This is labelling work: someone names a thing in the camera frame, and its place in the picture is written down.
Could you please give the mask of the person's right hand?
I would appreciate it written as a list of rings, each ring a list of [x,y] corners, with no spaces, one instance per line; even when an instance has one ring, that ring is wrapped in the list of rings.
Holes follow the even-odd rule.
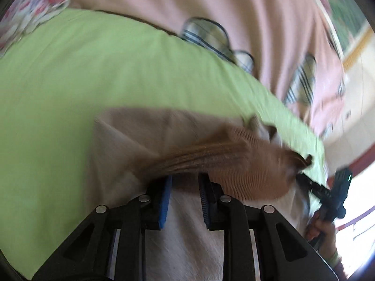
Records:
[[[337,251],[336,228],[332,222],[321,219],[320,210],[318,210],[310,219],[306,228],[305,239],[311,241],[317,238],[320,234],[323,234],[323,240],[318,249],[319,254],[325,259],[332,258]]]

